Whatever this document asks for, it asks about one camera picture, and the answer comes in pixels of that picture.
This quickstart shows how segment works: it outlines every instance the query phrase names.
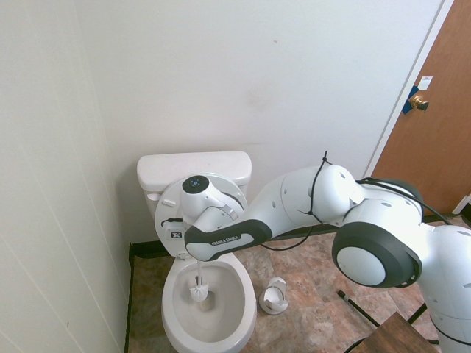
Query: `brass door knob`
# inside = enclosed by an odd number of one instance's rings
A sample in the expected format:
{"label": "brass door knob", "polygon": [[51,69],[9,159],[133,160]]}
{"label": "brass door knob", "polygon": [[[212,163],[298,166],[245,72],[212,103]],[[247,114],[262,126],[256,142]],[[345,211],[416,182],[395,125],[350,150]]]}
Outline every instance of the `brass door knob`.
{"label": "brass door knob", "polygon": [[424,97],[422,96],[412,97],[411,99],[409,99],[411,107],[413,107],[414,109],[423,110],[425,112],[428,108],[428,102],[424,101],[423,99]]}

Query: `white robotic arm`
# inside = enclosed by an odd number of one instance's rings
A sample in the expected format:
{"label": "white robotic arm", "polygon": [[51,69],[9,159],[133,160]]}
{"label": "white robotic arm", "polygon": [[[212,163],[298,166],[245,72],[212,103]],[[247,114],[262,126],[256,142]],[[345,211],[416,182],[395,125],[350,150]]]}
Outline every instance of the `white robotic arm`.
{"label": "white robotic arm", "polygon": [[404,182],[361,184],[341,166],[320,169],[278,177],[245,211],[198,176],[204,185],[191,189],[187,183],[181,194],[188,206],[183,210],[188,252],[215,260],[293,229],[333,225],[339,228],[333,260],[343,274],[376,288],[418,281],[442,351],[470,353],[471,231],[423,224],[422,206],[414,198],[420,195]]}

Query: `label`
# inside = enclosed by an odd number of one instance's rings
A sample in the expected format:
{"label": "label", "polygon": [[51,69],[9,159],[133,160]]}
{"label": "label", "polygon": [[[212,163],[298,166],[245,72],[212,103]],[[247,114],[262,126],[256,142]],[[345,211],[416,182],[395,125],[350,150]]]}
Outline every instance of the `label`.
{"label": "label", "polygon": [[230,243],[231,241],[234,241],[234,240],[239,240],[240,238],[241,237],[239,237],[238,235],[234,235],[233,237],[228,237],[228,238],[225,238],[225,239],[213,241],[210,244],[212,246],[217,246],[217,245],[221,245],[221,244]]}
{"label": "label", "polygon": [[432,82],[433,76],[424,76],[420,79],[419,85],[417,86],[420,90],[427,90],[430,82]]}

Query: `tiled floor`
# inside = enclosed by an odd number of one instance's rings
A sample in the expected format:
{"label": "tiled floor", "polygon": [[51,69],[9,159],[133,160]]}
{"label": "tiled floor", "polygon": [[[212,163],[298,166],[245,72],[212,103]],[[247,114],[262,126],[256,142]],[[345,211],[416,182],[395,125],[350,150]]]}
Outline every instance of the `tiled floor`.
{"label": "tiled floor", "polygon": [[[460,218],[453,223],[467,227]],[[255,331],[243,353],[343,353],[374,327],[337,296],[338,290],[380,323],[396,311],[408,318],[423,303],[417,285],[384,290],[349,281],[330,257],[334,236],[311,236],[287,252],[256,246],[235,253],[247,269],[257,296],[274,276],[288,284],[288,309],[270,316],[259,308]],[[285,247],[298,241],[273,241],[269,245]],[[163,284],[172,263],[172,257],[135,258],[129,353],[176,352],[165,336],[160,311]],[[427,313],[414,327],[427,339],[438,339]]]}

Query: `toilet tank lid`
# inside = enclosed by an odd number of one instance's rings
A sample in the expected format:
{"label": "toilet tank lid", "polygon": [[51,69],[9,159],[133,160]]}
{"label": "toilet tank lid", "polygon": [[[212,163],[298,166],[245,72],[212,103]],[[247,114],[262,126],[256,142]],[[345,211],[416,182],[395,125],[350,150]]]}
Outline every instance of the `toilet tank lid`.
{"label": "toilet tank lid", "polygon": [[198,173],[221,174],[242,186],[250,181],[252,161],[247,153],[232,151],[155,154],[138,162],[139,184],[145,191],[162,193],[178,179]]}

